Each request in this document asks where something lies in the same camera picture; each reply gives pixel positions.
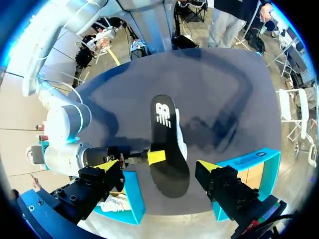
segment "concrete floor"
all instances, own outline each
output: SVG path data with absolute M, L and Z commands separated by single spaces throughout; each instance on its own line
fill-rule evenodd
M 190 22 L 188 27 L 183 25 L 184 34 L 191 35 L 193 41 L 202 47 L 207 45 L 207 36 L 212 22 L 212 9 L 209 9 L 205 16 L 205 22 Z M 271 37 L 262 35 L 266 47 L 266 54 L 263 56 L 266 63 L 269 63 L 280 53 L 279 43 Z M 112 51 L 119 58 L 121 63 L 128 62 L 129 47 L 124 29 L 116 33 L 112 42 Z M 85 69 L 82 77 L 89 71 L 87 80 L 94 76 L 115 67 L 113 59 L 107 54 L 91 62 L 91 67 Z M 281 77 L 282 66 L 273 63 L 268 68 L 275 89 L 286 89 L 285 79 Z M 306 155 L 300 155 L 299 159 L 294 157 L 295 143 L 291 143 L 286 136 L 293 129 L 294 125 L 282 124 L 282 157 L 277 183 L 273 195 L 287 202 L 288 206 L 284 213 L 292 213 L 305 201 L 313 184 L 314 169 L 308 164 Z M 230 238 L 237 224 L 232 221 L 217 223 L 212 211 L 183 215 L 183 216 L 151 216 L 145 215 L 139 226 L 132 226 L 118 223 L 101 215 L 92 213 L 86 221 L 81 221 L 79 226 L 109 239 L 117 238 Z

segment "folding chair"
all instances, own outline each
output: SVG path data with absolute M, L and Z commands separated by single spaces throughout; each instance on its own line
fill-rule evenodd
M 300 106 L 301 106 L 301 119 L 295 120 L 291 116 L 291 109 L 290 109 L 290 96 L 288 92 L 298 92 L 300 97 Z M 314 155 L 316 155 L 316 145 L 314 143 L 313 138 L 307 134 L 307 122 L 309 119 L 309 109 L 308 109 L 308 101 L 307 101 L 307 95 L 304 89 L 293 89 L 293 90 L 283 90 L 279 89 L 276 93 L 279 95 L 279 101 L 280 101 L 280 109 L 281 109 L 281 122 L 294 122 L 296 126 L 294 129 L 287 135 L 287 138 L 294 142 L 299 135 L 302 139 L 307 138 L 307 140 L 310 143 L 310 149 L 308 151 L 308 163 L 316 167 L 316 161 L 315 159 L 312 159 L 313 152 Z M 301 131 L 298 133 L 297 137 L 291 138 L 292 133 L 299 128 Z

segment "black bolt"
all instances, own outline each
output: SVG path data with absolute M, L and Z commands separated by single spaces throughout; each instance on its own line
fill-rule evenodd
M 240 203 L 244 202 L 245 200 L 246 200 L 246 199 L 245 199 L 244 196 L 240 196 L 239 199 L 238 199 L 238 201 L 237 201 L 237 203 L 240 204 Z
M 63 188 L 58 188 L 56 191 L 58 192 L 58 195 L 60 197 L 64 197 L 65 196 L 65 192 L 64 192 Z
M 71 200 L 73 203 L 75 203 L 75 202 L 78 201 L 78 197 L 75 196 L 75 195 L 72 195 L 72 196 L 70 197 L 70 200 Z
M 41 205 L 44 204 L 44 201 L 43 201 L 42 199 L 39 199 L 39 200 L 37 201 L 37 203 L 38 203 L 39 206 L 41 206 Z

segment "shoe insole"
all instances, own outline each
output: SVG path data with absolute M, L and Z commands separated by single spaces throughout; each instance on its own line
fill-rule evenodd
M 177 143 L 176 113 L 173 100 L 159 95 L 151 103 L 151 152 L 164 151 L 165 160 L 150 165 L 159 191 L 169 198 L 183 196 L 189 186 L 189 168 Z

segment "table surface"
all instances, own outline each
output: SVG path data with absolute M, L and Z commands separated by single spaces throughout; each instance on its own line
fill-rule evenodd
M 148 164 L 130 165 L 127 170 L 138 175 L 147 214 L 212 209 L 194 176 L 198 159 L 215 163 L 263 147 L 281 150 L 275 89 L 263 58 L 255 52 L 193 48 L 160 53 L 113 68 L 77 90 L 93 117 L 78 136 L 93 147 L 148 149 L 152 98 L 169 95 L 179 108 L 189 189 L 181 198 L 167 198 L 153 183 Z

